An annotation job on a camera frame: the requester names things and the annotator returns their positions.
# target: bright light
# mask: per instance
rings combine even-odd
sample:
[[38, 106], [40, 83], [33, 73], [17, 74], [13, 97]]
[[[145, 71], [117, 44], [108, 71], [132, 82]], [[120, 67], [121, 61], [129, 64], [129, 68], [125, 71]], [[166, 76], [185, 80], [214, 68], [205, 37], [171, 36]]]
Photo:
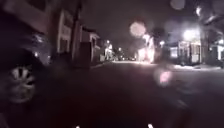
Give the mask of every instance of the bright light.
[[149, 62], [152, 63], [154, 61], [154, 51], [148, 49], [147, 54], [148, 54]]
[[197, 8], [196, 8], [196, 14], [197, 14], [198, 16], [201, 15], [201, 7], [197, 7]]
[[35, 57], [38, 57], [38, 56], [39, 56], [38, 52], [35, 52], [35, 53], [34, 53], [34, 56], [35, 56]]
[[224, 40], [223, 39], [219, 40], [219, 44], [224, 44]]
[[150, 39], [150, 35], [149, 34], [145, 34], [145, 35], [143, 35], [142, 38], [145, 40], [146, 43], [148, 43], [149, 39]]
[[200, 32], [198, 30], [186, 30], [183, 34], [183, 38], [186, 41], [192, 41], [193, 39], [200, 38]]
[[108, 48], [111, 50], [113, 48], [113, 46], [110, 44]]
[[165, 44], [165, 41], [160, 41], [159, 43], [161, 46], [163, 46]]
[[130, 26], [130, 33], [134, 37], [141, 37], [145, 34], [146, 27], [142, 22], [134, 22]]
[[152, 124], [148, 124], [148, 128], [153, 128]]
[[140, 59], [144, 59], [145, 57], [145, 49], [138, 50], [138, 55]]

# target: car wheel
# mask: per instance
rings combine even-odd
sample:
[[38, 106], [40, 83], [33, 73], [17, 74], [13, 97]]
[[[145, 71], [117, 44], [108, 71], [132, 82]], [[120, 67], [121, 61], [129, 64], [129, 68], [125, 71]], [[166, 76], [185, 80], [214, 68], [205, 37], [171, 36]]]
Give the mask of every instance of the car wheel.
[[28, 66], [18, 66], [9, 72], [9, 100], [12, 103], [30, 101], [35, 92], [35, 75]]

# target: window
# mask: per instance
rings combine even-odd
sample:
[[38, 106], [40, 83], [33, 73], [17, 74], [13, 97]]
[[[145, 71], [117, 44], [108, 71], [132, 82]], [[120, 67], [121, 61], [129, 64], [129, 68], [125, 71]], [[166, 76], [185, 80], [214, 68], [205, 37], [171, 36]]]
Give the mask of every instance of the window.
[[27, 0], [27, 2], [41, 11], [45, 11], [46, 9], [46, 0]]

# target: street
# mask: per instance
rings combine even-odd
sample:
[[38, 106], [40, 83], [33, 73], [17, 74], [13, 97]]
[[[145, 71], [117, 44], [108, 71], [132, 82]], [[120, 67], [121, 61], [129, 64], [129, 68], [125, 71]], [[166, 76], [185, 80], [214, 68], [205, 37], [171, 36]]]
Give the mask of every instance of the street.
[[224, 127], [224, 71], [174, 66], [159, 86], [156, 65], [111, 62], [43, 74], [34, 100], [9, 106], [12, 128]]

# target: street light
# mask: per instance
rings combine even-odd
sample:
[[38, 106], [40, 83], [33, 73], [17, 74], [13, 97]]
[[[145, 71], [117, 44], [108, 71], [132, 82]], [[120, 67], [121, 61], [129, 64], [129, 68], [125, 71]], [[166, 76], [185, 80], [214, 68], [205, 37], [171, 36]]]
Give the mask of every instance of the street light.
[[219, 44], [224, 44], [224, 40], [223, 39], [220, 39], [219, 40]]
[[186, 30], [183, 33], [183, 38], [186, 41], [192, 41], [195, 38], [200, 38], [200, 32], [197, 29]]
[[149, 42], [149, 39], [150, 39], [150, 35], [149, 34], [144, 34], [142, 36], [142, 38], [145, 40], [146, 43], [148, 43]]
[[197, 7], [196, 8], [196, 14], [198, 15], [198, 16], [200, 16], [201, 15], [201, 7]]
[[159, 42], [159, 44], [160, 44], [161, 46], [163, 46], [163, 45], [165, 44], [165, 41], [162, 40], [162, 41]]
[[112, 50], [113, 46], [112, 44], [109, 45], [108, 49]]

